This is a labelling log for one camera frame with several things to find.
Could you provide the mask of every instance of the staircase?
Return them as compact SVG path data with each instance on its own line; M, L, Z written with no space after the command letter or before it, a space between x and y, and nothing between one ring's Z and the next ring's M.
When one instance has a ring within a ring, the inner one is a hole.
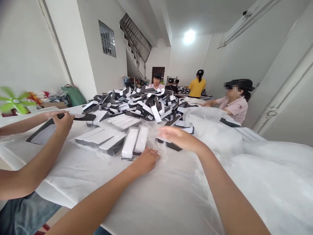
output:
M152 46L127 13L120 20L120 28L124 32L124 40L127 43L127 60L131 58L137 68L138 74L142 79L145 79L145 64Z

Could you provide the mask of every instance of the black cap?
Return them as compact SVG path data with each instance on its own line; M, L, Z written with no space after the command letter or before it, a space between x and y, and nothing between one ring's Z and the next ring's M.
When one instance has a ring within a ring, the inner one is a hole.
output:
M203 70L198 70L197 75L203 75L204 71Z
M161 73L155 73L153 75L153 77L156 78L156 79L161 79L162 78L162 74Z

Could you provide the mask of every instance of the jeans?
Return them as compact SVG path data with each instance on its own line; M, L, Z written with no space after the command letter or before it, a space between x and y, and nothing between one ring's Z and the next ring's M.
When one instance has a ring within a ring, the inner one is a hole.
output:
M0 235L34 235L60 208L36 192L9 200L0 211ZM99 227L94 235L111 234Z

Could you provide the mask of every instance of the ceiling light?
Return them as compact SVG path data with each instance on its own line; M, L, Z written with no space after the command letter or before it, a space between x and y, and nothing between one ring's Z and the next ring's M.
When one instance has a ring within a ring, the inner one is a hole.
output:
M193 43L193 41L195 40L195 35L196 35L196 32L193 31L192 29L187 31L185 33L184 43L186 45L189 45L189 44Z

